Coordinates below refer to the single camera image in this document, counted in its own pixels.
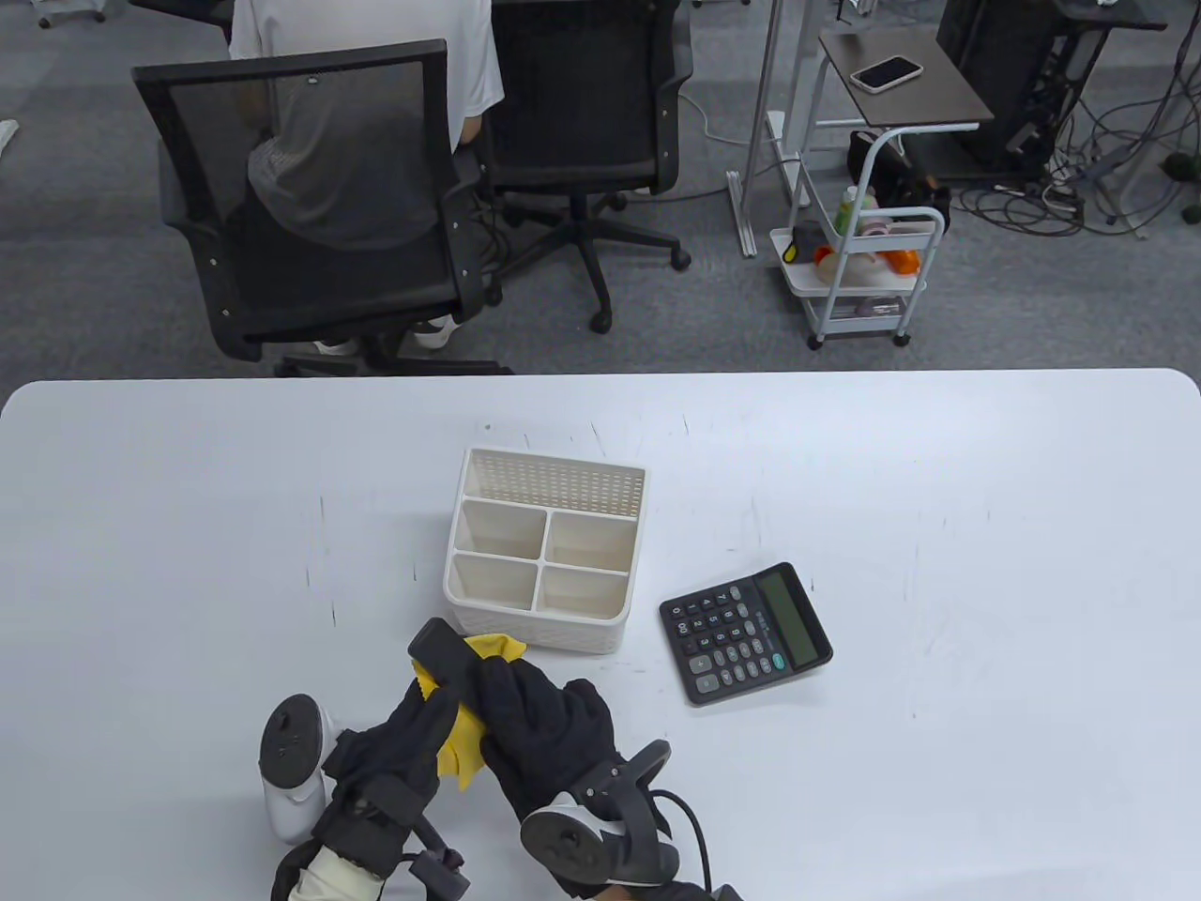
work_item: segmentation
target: white phone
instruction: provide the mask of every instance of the white phone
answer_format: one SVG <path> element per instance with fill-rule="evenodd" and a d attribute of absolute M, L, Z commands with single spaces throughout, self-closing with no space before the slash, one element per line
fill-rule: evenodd
<path fill-rule="evenodd" d="M 922 73 L 922 67 L 904 56 L 889 56 L 850 76 L 852 83 L 868 94 L 880 94 L 889 88 L 912 82 Z"/>

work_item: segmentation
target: white sleeve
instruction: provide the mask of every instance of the white sleeve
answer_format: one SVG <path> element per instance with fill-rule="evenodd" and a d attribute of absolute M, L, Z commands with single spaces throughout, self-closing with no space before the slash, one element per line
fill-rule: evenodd
<path fill-rule="evenodd" d="M 229 30 L 229 59 L 258 59 L 263 55 L 263 38 L 258 34 L 258 17 L 252 0 L 233 5 L 233 28 Z"/>
<path fill-rule="evenodd" d="M 300 881 L 288 901 L 376 901 L 382 889 L 382 879 L 322 848 L 300 871 Z"/>
<path fill-rule="evenodd" d="M 492 0 L 477 0 L 474 20 L 467 24 L 467 96 L 462 115 L 471 119 L 504 100 L 501 66 L 492 38 Z"/>

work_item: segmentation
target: white controller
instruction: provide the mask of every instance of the white controller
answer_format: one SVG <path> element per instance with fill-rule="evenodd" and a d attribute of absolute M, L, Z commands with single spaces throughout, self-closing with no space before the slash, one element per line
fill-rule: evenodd
<path fill-rule="evenodd" d="M 267 720 L 258 746 L 267 819 L 280 841 L 299 845 L 328 802 L 321 766 L 341 728 L 307 694 L 293 694 Z"/>

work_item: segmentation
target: smartphone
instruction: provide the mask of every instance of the smartphone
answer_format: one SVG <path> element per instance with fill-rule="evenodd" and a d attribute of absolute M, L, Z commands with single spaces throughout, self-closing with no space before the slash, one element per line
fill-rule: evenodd
<path fill-rule="evenodd" d="M 913 80 L 922 72 L 921 66 L 904 56 L 889 56 L 850 76 L 852 83 L 868 94 L 880 94 L 889 88 Z"/>
<path fill-rule="evenodd" d="M 408 656 L 420 663 L 434 681 L 459 693 L 459 703 L 473 714 L 479 712 L 476 696 L 474 668 L 479 655 L 450 628 L 450 623 L 434 616 L 422 626 L 408 645 Z"/>

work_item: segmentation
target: chair base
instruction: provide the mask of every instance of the chair base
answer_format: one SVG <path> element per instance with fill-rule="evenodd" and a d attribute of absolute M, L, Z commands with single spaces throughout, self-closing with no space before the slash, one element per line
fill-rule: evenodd
<path fill-rule="evenodd" d="M 275 364 L 277 378 L 309 376 L 459 376 L 513 375 L 513 370 L 494 360 L 413 359 L 398 357 L 404 335 L 360 338 L 363 353 L 357 357 L 331 357 L 323 353 L 289 353 Z"/>
<path fill-rule="evenodd" d="M 607 208 L 621 210 L 625 207 L 626 198 L 620 193 L 605 195 L 591 208 L 586 195 L 573 193 L 568 197 L 566 214 L 506 203 L 502 215 L 507 225 L 516 227 L 530 220 L 548 226 L 550 231 L 513 257 L 501 269 L 501 278 L 503 279 L 525 265 L 531 265 L 555 251 L 574 244 L 584 258 L 588 279 L 592 281 L 597 300 L 600 303 L 600 311 L 592 317 L 591 328 L 597 334 L 605 334 L 613 328 L 613 302 L 609 297 L 609 286 L 605 284 L 604 273 L 597 259 L 594 241 L 610 240 L 644 247 L 664 247 L 671 251 L 671 268 L 676 272 L 683 272 L 692 264 L 692 257 L 680 245 L 680 239 L 674 235 L 599 219 Z"/>

